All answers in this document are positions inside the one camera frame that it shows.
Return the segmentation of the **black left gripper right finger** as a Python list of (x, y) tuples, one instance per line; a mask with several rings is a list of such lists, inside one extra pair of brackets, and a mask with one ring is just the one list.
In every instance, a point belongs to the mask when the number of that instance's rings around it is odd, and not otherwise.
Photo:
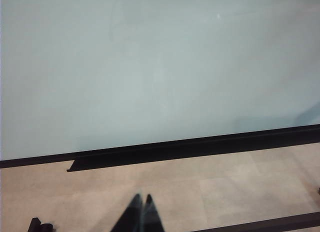
[(165, 232), (160, 215), (150, 194), (146, 197), (143, 209), (143, 231)]

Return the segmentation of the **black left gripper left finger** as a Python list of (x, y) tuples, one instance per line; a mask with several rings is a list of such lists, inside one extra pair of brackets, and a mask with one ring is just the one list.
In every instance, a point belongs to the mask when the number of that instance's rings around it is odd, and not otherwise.
[(143, 200), (137, 193), (119, 217), (111, 232), (140, 232)]

